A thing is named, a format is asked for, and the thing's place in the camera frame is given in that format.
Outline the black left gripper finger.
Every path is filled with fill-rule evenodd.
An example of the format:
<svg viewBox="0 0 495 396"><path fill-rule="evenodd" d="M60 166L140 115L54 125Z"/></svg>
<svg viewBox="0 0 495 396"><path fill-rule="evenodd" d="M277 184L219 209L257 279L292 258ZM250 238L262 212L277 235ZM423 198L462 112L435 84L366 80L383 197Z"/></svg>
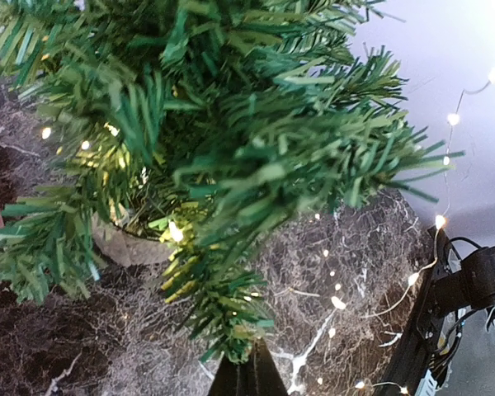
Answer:
<svg viewBox="0 0 495 396"><path fill-rule="evenodd" d="M258 338L244 363L223 357L209 396L287 396L288 391L263 338Z"/></svg>

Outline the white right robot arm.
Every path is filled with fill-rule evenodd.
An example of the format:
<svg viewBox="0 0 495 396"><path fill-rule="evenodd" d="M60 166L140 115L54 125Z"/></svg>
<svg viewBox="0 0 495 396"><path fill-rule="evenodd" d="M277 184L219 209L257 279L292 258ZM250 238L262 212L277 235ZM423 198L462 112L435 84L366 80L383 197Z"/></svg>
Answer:
<svg viewBox="0 0 495 396"><path fill-rule="evenodd" d="M460 268L431 284L431 314L445 318L454 314L454 324L445 332L444 341L431 355L429 371L437 386L444 384L450 363L459 349L463 327L468 318L481 310L495 316L495 246L482 246L466 237L447 240L442 248L446 262L449 253L457 254L455 242L465 242L474 250L460 258Z"/></svg>

